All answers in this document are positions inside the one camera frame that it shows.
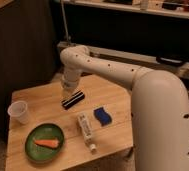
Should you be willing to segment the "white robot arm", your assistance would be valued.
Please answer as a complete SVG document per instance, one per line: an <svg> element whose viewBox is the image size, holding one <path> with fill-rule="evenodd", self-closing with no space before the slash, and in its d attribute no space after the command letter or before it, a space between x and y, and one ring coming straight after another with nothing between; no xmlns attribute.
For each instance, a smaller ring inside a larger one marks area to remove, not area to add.
<svg viewBox="0 0 189 171"><path fill-rule="evenodd" d="M189 97L176 75L94 58L83 45L63 49L60 59L68 92L88 72L131 93L135 171L189 171Z"/></svg>

